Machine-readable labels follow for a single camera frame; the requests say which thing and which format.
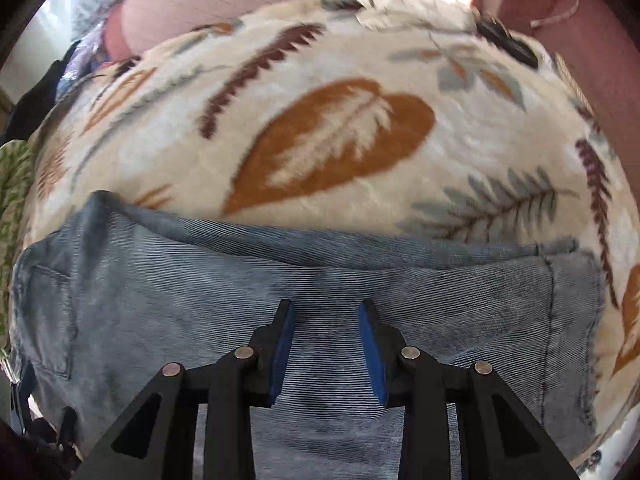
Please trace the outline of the blue grey denim pants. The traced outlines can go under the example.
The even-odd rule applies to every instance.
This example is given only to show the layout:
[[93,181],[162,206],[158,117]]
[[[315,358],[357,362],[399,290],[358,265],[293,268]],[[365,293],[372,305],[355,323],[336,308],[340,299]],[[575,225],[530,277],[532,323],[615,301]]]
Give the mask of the blue grey denim pants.
[[282,394],[253,418],[263,479],[393,479],[402,414],[372,393],[357,307],[371,299],[443,363],[490,363],[567,457],[596,432],[603,274],[570,238],[525,246],[191,220],[96,192],[14,266],[9,367],[89,452],[166,363],[213,363],[296,310]]

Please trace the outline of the black clothing pile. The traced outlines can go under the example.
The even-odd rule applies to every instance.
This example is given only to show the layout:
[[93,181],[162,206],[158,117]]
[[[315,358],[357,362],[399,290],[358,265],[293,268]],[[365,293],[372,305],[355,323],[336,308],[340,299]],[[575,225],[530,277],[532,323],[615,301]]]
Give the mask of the black clothing pile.
[[55,103],[58,83],[78,44],[79,41],[75,41],[64,58],[53,62],[38,84],[18,100],[2,132],[1,144],[13,140],[27,141],[38,129]]

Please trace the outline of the green white patterned quilt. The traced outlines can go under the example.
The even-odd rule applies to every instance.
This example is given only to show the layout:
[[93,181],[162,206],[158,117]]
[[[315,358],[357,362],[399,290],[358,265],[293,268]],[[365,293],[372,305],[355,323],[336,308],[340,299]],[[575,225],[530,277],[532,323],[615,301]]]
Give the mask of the green white patterned quilt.
[[0,261],[1,356],[9,354],[9,302],[14,255],[26,196],[34,178],[32,149],[26,141],[12,140],[1,147]]

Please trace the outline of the cream leaf pattern fleece blanket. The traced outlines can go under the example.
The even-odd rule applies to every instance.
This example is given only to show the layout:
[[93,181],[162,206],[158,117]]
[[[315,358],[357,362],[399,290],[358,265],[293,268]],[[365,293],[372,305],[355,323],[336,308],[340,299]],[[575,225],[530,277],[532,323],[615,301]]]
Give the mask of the cream leaf pattern fleece blanket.
[[470,34],[376,30],[318,0],[267,6],[84,80],[32,135],[18,258],[96,192],[191,219],[594,255],[592,407],[639,380],[639,213],[608,138],[538,70]]

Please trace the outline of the brown cushion with lace trim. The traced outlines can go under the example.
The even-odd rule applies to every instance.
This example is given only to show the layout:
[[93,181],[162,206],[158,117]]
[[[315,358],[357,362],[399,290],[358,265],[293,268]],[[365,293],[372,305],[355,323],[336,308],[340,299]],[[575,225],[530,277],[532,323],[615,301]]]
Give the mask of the brown cushion with lace trim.
[[594,114],[593,108],[585,96],[585,93],[582,92],[582,88],[579,87],[579,84],[570,72],[564,58],[562,58],[559,53],[552,53],[551,59],[555,73],[567,88],[570,89],[570,102],[573,103],[578,114],[585,120],[588,120],[588,122],[595,122],[596,115]]

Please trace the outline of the purple plastic bag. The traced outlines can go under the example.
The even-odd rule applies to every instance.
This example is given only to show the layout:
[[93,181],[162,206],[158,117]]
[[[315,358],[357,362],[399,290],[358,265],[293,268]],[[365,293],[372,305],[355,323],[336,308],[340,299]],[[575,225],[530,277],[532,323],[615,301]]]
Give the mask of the purple plastic bag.
[[62,76],[56,86],[55,99],[59,101],[70,89],[85,76],[93,73],[105,63],[111,61],[102,36],[91,39],[82,38],[75,46],[70,60],[66,63]]

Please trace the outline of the black rhinestone slipper right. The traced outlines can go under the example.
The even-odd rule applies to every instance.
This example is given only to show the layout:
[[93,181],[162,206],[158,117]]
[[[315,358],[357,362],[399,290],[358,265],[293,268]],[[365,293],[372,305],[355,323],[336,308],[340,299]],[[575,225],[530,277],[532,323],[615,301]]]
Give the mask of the black rhinestone slipper right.
[[512,58],[515,58],[518,62],[538,70],[539,61],[536,53],[533,51],[525,41],[516,39],[512,36],[507,36],[503,41],[503,50],[509,53]]

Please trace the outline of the black rhinestone slipper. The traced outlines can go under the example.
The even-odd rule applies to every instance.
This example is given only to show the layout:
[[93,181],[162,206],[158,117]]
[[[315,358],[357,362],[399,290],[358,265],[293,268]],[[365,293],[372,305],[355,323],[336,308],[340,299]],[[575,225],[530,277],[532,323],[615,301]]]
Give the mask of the black rhinestone slipper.
[[510,32],[491,16],[481,16],[476,21],[476,31],[480,36],[503,50],[506,50],[512,42]]
[[536,53],[533,51],[525,41],[516,39],[512,36],[507,36],[503,41],[503,50],[509,53],[512,58],[515,58],[518,62],[538,70],[539,61]]

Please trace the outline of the red upholstered headboard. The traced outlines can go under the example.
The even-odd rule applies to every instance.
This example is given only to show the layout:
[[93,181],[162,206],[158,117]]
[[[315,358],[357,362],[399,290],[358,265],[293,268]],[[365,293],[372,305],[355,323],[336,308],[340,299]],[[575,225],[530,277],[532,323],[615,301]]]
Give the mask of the red upholstered headboard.
[[507,28],[559,53],[639,186],[639,33],[628,32],[606,0],[472,0]]

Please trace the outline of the black rhinestone slipper left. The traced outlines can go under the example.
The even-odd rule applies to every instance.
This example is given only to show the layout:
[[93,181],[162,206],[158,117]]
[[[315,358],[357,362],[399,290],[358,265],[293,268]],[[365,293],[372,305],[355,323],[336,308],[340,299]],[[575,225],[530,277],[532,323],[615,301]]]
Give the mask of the black rhinestone slipper left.
[[510,32],[491,16],[481,16],[476,21],[476,31],[480,36],[503,50],[506,50],[512,42]]

